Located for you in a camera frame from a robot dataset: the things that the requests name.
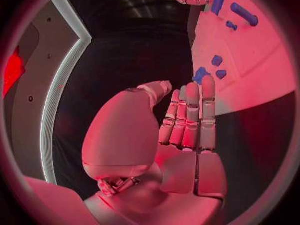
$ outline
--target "red lighting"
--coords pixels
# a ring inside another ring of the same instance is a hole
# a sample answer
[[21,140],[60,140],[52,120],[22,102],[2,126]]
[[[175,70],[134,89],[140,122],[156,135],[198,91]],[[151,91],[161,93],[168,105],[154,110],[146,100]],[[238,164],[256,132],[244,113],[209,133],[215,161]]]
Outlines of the red lighting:
[[25,68],[23,66],[21,58],[19,57],[19,48],[17,48],[16,51],[10,57],[8,64],[5,68],[4,88],[2,93],[3,98],[5,98],[8,91],[24,73]]

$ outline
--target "white light strip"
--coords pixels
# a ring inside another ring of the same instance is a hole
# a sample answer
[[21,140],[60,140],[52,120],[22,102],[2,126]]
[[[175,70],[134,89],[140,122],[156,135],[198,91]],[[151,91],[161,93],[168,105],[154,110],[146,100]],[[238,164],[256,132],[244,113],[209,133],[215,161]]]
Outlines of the white light strip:
[[71,48],[51,83],[42,112],[40,126],[40,155],[44,178],[48,183],[57,184],[53,164],[53,130],[58,106],[69,77],[92,37],[81,22],[68,0],[52,0],[57,10],[79,37]]

